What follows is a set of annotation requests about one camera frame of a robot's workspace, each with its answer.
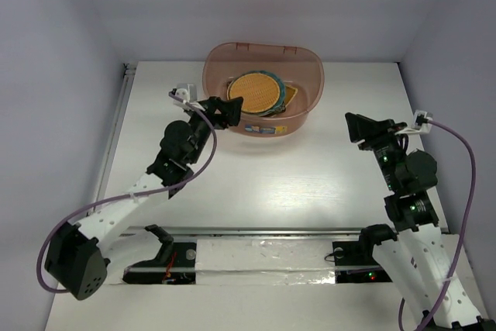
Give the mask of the round woven bamboo plate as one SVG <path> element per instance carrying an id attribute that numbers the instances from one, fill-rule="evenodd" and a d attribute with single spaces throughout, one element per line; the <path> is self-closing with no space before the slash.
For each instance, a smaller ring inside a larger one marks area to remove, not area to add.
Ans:
<path id="1" fill-rule="evenodd" d="M 263 72 L 250 72 L 234 79 L 227 88 L 227 98 L 242 97 L 242 111 L 259 115 L 271 110 L 282 96 L 275 78 Z"/>

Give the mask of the black floral square plate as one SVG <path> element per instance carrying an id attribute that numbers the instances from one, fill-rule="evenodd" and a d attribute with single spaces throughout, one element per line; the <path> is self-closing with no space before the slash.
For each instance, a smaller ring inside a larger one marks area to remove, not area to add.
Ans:
<path id="1" fill-rule="evenodd" d="M 279 102 L 271 110 L 269 110 L 268 112 L 264 112 L 262 114 L 259 114 L 259 115 L 247 114 L 247 113 L 245 113 L 243 111 L 242 111 L 242 113 L 243 114 L 246 114 L 246 115 L 251 115 L 251 116 L 261 116 L 261 117 L 264 117 L 264 116 L 274 116 L 276 114 L 280 114 L 280 113 L 284 112 L 286 110 L 286 106 L 284 105 L 285 86 L 284 85 L 280 85 L 280 86 L 282 88 L 282 96 L 279 99 Z"/>

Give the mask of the teal scalloped plate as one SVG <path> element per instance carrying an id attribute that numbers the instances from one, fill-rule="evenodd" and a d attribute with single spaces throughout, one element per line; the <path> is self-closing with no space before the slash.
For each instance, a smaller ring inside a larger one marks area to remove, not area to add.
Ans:
<path id="1" fill-rule="evenodd" d="M 285 109 L 286 86 L 268 71 L 249 71 L 239 76 L 229 93 L 233 98 L 243 98 L 242 112 L 247 115 L 268 116 Z"/>

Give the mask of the triangular woven bamboo plate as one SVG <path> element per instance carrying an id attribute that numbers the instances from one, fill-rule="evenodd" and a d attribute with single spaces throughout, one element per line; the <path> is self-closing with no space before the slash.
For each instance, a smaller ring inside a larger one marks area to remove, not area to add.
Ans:
<path id="1" fill-rule="evenodd" d="M 285 86 L 284 105 L 289 106 L 291 102 L 294 100 L 295 96 L 298 94 L 298 89 L 287 83 L 285 83 L 284 86 Z"/>

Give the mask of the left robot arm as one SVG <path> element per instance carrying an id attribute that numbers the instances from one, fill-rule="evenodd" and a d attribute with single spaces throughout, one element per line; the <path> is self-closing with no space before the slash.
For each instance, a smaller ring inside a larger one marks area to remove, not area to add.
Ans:
<path id="1" fill-rule="evenodd" d="M 208 140 L 217 130 L 237 126 L 243 98 L 227 101 L 212 96 L 190 103 L 172 90 L 169 96 L 181 104 L 189 119 L 169 123 L 159 152 L 145 173 L 124 194 L 86 205 L 52 228 L 36 261 L 36 278 L 48 292 L 69 293 L 82 301 L 104 283 L 112 262 L 110 246 L 130 227 L 138 212 L 153 204 L 153 195 L 176 195 L 202 172 L 193 171 Z"/>

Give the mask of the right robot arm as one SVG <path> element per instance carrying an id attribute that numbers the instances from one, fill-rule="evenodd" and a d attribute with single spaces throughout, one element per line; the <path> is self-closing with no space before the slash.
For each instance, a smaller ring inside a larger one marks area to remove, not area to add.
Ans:
<path id="1" fill-rule="evenodd" d="M 457 277 L 463 243 L 446 252 L 439 217 L 428 191 L 438 184 L 437 162 L 424 150 L 408 150 L 410 135 L 430 132 L 430 113 L 416 111 L 414 122 L 376 121 L 348 112 L 351 143 L 374 154 L 390 195 L 384 200 L 389 224 L 361 230 L 356 252 L 377 262 L 401 294 L 399 312 L 409 308 L 418 330 L 493 330 Z"/>

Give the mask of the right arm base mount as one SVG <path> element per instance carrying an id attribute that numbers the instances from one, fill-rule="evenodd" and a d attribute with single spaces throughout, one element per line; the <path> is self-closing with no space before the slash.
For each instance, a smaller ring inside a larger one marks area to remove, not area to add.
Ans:
<path id="1" fill-rule="evenodd" d="M 337 284 L 391 282 L 386 271 L 373 258 L 373 248 L 387 240 L 396 240 L 397 233 L 386 224 L 363 228 L 358 240 L 335 241 L 326 261 L 335 264 Z"/>

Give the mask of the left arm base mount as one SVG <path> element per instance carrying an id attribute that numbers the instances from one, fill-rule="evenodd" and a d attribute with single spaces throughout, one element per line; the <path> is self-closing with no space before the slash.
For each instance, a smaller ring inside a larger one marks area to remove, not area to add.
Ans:
<path id="1" fill-rule="evenodd" d="M 144 228 L 160 243 L 156 255 L 128 266 L 122 280 L 126 284 L 195 284 L 195 241 L 174 242 L 174 238 L 162 227 L 149 225 Z"/>

